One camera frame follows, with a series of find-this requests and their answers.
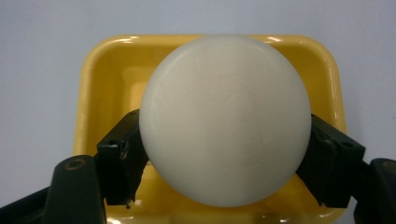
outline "yellow tray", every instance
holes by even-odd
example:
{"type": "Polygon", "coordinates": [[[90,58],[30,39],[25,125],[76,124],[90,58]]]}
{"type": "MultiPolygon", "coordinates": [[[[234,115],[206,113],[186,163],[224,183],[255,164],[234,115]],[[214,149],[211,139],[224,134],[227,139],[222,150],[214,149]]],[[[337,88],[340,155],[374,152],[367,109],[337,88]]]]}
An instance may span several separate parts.
{"type": "MultiPolygon", "coordinates": [[[[139,108],[151,73],[172,50],[200,35],[121,35],[96,46],[81,73],[74,154],[94,155],[96,144],[129,111],[139,108]]],[[[338,70],[332,55],[299,35],[253,35],[279,50],[307,89],[312,113],[346,131],[338,70]]],[[[318,206],[297,175],[270,197],[242,207],[217,208],[178,194],[147,166],[132,208],[109,206],[108,223],[331,223],[344,209],[318,206]]]]}

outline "white background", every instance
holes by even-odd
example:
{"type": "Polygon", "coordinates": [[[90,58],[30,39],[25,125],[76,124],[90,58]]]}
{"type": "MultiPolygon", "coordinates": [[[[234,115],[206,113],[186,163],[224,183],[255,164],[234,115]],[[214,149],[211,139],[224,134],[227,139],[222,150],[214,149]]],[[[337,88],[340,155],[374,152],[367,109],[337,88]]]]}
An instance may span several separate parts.
{"type": "MultiPolygon", "coordinates": [[[[80,68],[122,34],[293,34],[337,61],[348,134],[396,159],[396,1],[1,1],[0,206],[72,155],[80,68]]],[[[352,201],[337,223],[353,223],[352,201]]]]}

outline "yellow bowl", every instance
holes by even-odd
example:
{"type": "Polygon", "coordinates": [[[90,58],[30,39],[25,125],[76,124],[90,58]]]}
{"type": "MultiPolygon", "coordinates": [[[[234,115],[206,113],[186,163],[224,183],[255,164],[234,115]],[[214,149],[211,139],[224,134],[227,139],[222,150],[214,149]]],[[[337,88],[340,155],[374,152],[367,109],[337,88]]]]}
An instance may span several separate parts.
{"type": "MultiPolygon", "coordinates": [[[[300,35],[252,35],[279,50],[307,89],[312,113],[346,131],[337,65],[318,42],[300,35]]],[[[151,73],[174,49],[200,35],[121,35],[96,46],[81,72],[74,154],[94,155],[96,144],[140,107],[151,73]]],[[[297,175],[270,197],[242,207],[217,208],[178,194],[148,165],[132,208],[107,206],[108,223],[331,223],[344,209],[318,206],[297,175]]]]}

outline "white ball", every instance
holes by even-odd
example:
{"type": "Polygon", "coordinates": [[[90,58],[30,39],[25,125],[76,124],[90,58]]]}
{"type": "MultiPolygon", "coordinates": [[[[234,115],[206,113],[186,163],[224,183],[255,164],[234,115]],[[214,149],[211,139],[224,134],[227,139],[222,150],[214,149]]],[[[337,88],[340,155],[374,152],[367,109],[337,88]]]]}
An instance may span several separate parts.
{"type": "Polygon", "coordinates": [[[299,75],[276,49],[209,35],[169,54],[144,93],[144,147],[164,180],[204,204],[255,203],[300,165],[311,130],[299,75]]]}

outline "tray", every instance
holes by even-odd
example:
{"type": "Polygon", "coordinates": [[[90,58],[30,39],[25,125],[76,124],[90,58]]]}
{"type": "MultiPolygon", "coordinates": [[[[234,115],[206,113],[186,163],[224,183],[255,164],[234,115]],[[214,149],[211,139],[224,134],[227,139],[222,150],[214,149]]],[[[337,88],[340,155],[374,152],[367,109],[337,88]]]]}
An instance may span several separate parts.
{"type": "MultiPolygon", "coordinates": [[[[300,35],[252,35],[279,50],[296,68],[312,113],[346,131],[340,81],[332,55],[300,35]]],[[[82,71],[74,154],[96,144],[129,111],[139,108],[151,73],[172,50],[200,35],[120,35],[97,45],[82,71]]],[[[297,175],[257,203],[217,208],[178,194],[148,165],[131,209],[106,207],[107,223],[331,223],[344,209],[318,206],[297,175]]]]}

